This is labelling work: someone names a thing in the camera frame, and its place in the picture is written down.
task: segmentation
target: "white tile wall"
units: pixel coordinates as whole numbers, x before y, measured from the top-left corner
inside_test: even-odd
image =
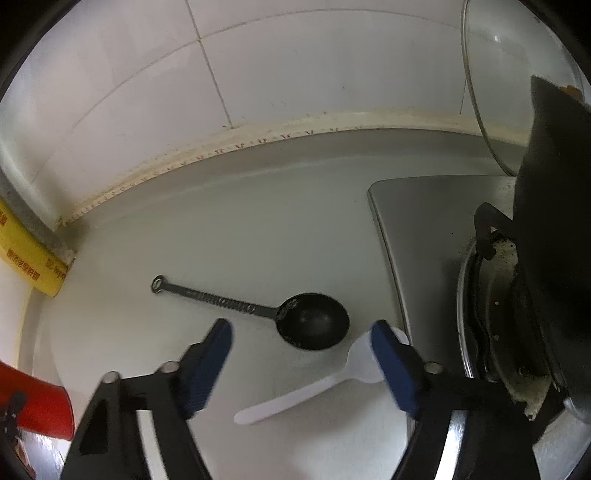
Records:
[[[377,12],[268,18],[203,40],[234,125],[323,112],[459,113],[459,31]]]
[[[0,103],[0,165],[52,226],[143,161],[227,128],[224,103],[234,126],[458,113],[461,3],[82,0]]]
[[[153,155],[227,126],[201,47],[193,43],[123,84],[85,117],[33,186],[62,208]]]
[[[189,0],[202,37],[253,20],[310,10],[390,12],[460,26],[462,0]]]
[[[184,0],[82,0],[37,44],[0,103],[5,159],[32,181],[93,105],[195,38]]]

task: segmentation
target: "tile grout line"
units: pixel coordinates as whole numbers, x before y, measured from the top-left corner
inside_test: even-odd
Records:
[[[199,42],[199,45],[201,45],[201,51],[203,52],[203,58],[205,59],[205,63],[207,64],[207,68],[209,69],[209,74],[212,76],[213,85],[216,88],[217,95],[220,97],[220,102],[222,103],[222,108],[223,108],[224,113],[226,114],[226,118],[228,119],[228,124],[230,125],[230,128],[234,128],[234,125],[232,124],[232,119],[230,118],[230,114],[228,113],[228,109],[226,107],[226,102],[224,102],[224,99],[222,97],[222,92],[220,91],[220,87],[217,85],[216,77],[213,74],[212,65],[209,63],[209,58],[207,57],[207,52],[205,52],[205,47],[203,46],[202,38],[201,38],[201,35],[199,34],[197,22],[195,21],[193,11],[191,10],[191,7],[189,6],[189,0],[185,0],[185,5],[187,5],[187,9],[189,10],[189,16],[191,17],[191,21],[193,22],[193,27],[195,28],[195,32],[197,33],[197,41]]]
[[[443,25],[445,27],[456,28],[459,30],[459,27],[455,27],[454,25],[450,25],[448,23],[441,22],[439,20],[433,20],[431,18],[421,17],[420,15],[405,14],[405,13],[400,13],[400,12],[391,12],[389,10],[378,10],[375,8],[309,8],[306,10],[296,10],[293,12],[283,12],[283,13],[274,14],[274,15],[264,15],[263,17],[253,18],[252,20],[246,20],[244,22],[239,22],[239,23],[230,25],[228,27],[220,28],[219,30],[215,30],[215,31],[208,33],[208,34],[206,34],[202,37],[199,37],[199,38],[201,38],[201,39],[209,38],[209,37],[212,37],[213,35],[217,35],[218,33],[227,32],[228,30],[231,30],[236,27],[244,27],[245,25],[249,25],[251,23],[255,23],[255,22],[258,22],[261,20],[268,20],[270,18],[276,18],[276,17],[286,17],[288,15],[311,14],[311,13],[315,13],[315,12],[373,12],[373,13],[377,13],[377,14],[400,15],[402,17],[418,18],[420,20],[435,23],[437,25]]]
[[[166,55],[162,55],[161,57],[157,58],[156,60],[154,60],[151,63],[147,64],[145,67],[139,69],[137,72],[135,72],[132,75],[130,75],[129,77],[127,77],[125,80],[123,80],[123,82],[121,82],[117,86],[113,87],[109,91],[109,93],[107,93],[99,101],[97,101],[92,107],[90,107],[90,109],[84,115],[82,115],[80,117],[80,119],[72,126],[72,128],[70,128],[70,130],[68,131],[67,135],[64,137],[64,139],[62,140],[62,142],[60,142],[60,144],[58,145],[58,147],[56,148],[56,150],[54,151],[54,153],[57,150],[59,150],[59,148],[63,145],[63,143],[66,141],[66,139],[68,139],[68,137],[70,136],[70,134],[76,129],[76,127],[78,125],[80,125],[82,123],[82,121],[87,116],[89,116],[96,107],[98,107],[101,103],[103,103],[108,97],[110,97],[111,95],[113,95],[113,93],[115,93],[120,87],[122,87],[123,85],[125,85],[128,81],[130,81],[136,75],[142,73],[144,70],[147,70],[152,65],[155,65],[156,63],[158,63],[160,60],[164,60],[166,57],[170,57],[173,53],[176,53],[179,50],[182,50],[183,48],[188,47],[189,45],[192,45],[192,44],[194,44],[194,43],[196,43],[198,41],[199,40],[191,40],[190,42],[187,42],[187,43],[181,45],[180,47],[175,48],[173,51],[168,52]],[[30,184],[33,184],[35,182],[35,180],[37,179],[37,177],[39,176],[39,174],[43,171],[43,169],[45,168],[45,166],[47,165],[47,163],[49,163],[49,161],[51,160],[52,157],[53,157],[53,155],[47,159],[47,161],[43,164],[43,166],[35,174],[35,176],[33,177],[33,179],[29,182]]]
[[[464,108],[464,97],[466,96],[466,85],[468,84],[468,79],[464,79],[464,88],[462,89],[462,101],[460,102],[460,115],[462,114],[462,110]]]

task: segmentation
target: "black ladle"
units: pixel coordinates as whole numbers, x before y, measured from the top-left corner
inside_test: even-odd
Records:
[[[159,275],[152,280],[152,291],[159,293],[163,290],[218,307],[272,319],[279,335],[287,343],[304,350],[330,348],[345,338],[349,330],[349,316],[345,308],[335,299],[320,293],[300,293],[274,309],[174,285]]]

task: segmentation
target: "white countertop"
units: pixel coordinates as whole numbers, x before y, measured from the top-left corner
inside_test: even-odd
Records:
[[[340,368],[375,320],[401,326],[366,196],[373,182],[499,170],[482,139],[437,132],[348,132],[248,150],[230,154],[224,171],[215,171],[222,157],[184,167],[86,218],[62,291],[41,305],[34,372],[54,363],[79,419],[106,371],[150,373],[223,316],[235,344],[208,407],[190,421],[214,478],[388,479],[407,420],[384,383],[349,381],[253,426],[233,416]],[[347,308],[351,328],[328,351],[299,351],[269,320],[153,295],[158,274],[270,306],[325,293]],[[154,479],[165,478],[153,443],[146,450]]]

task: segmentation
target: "white plastic spoon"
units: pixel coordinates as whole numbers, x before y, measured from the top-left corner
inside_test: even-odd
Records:
[[[397,328],[393,330],[398,340],[408,344],[408,338],[402,330]],[[288,408],[295,407],[298,403],[309,400],[323,391],[352,378],[364,383],[378,383],[384,379],[382,370],[371,349],[369,332],[365,332],[351,345],[347,355],[347,363],[340,371],[282,397],[245,408],[234,415],[234,422],[239,425],[252,425],[260,420],[277,415]]]

